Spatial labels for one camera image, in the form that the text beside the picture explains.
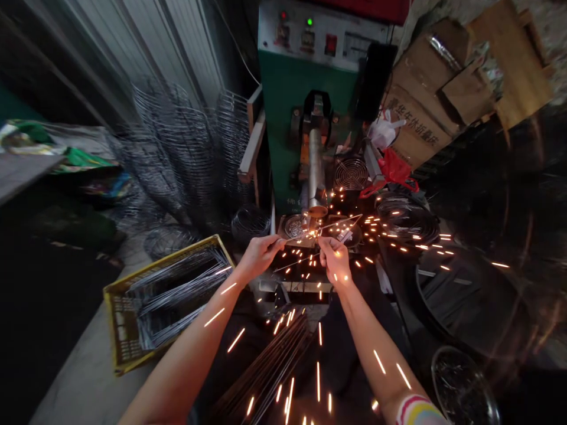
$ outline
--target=hand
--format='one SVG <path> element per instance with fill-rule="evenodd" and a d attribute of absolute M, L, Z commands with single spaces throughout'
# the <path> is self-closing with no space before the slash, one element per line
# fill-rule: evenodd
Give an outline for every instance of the hand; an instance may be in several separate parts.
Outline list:
<path fill-rule="evenodd" d="M 348 248 L 332 237 L 320 237 L 318 241 L 321 247 L 321 265 L 327 268 L 329 282 L 337 291 L 352 285 L 353 278 L 348 265 Z"/>
<path fill-rule="evenodd" d="M 278 235 L 252 238 L 234 271 L 240 282 L 245 285 L 265 272 L 278 251 L 282 251 L 284 247 L 285 239 Z"/>

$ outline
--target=red switch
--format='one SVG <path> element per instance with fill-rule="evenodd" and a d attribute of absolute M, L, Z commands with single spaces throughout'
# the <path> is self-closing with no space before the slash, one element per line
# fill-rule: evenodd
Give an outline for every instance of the red switch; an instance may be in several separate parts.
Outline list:
<path fill-rule="evenodd" d="M 325 41 L 325 54 L 327 56 L 335 56 L 337 52 L 337 36 L 332 34 L 327 34 Z"/>

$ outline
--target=control panel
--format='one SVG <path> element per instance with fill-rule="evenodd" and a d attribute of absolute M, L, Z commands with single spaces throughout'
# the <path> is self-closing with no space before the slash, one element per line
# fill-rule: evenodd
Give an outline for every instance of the control panel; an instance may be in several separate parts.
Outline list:
<path fill-rule="evenodd" d="M 387 44 L 388 25 L 294 0 L 260 4 L 258 49 L 355 71 L 371 43 Z"/>

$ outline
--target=red plastic bag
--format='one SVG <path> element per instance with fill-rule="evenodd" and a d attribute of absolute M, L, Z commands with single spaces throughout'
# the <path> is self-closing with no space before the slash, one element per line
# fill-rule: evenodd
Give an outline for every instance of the red plastic bag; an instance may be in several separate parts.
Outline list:
<path fill-rule="evenodd" d="M 360 198 L 368 198 L 371 194 L 382 189 L 386 183 L 398 183 L 412 192 L 419 192 L 418 182 L 409 177 L 412 168 L 401 160 L 393 149 L 388 148 L 384 151 L 384 158 L 378 160 L 378 165 L 380 165 L 384 180 L 363 190 L 360 193 Z"/>

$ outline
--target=sleeve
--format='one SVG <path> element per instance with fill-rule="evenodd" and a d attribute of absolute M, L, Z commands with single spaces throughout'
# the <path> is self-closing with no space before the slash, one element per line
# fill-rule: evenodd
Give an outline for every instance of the sleeve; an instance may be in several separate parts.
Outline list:
<path fill-rule="evenodd" d="M 441 412 L 425 397 L 406 397 L 397 411 L 396 425 L 447 425 Z"/>

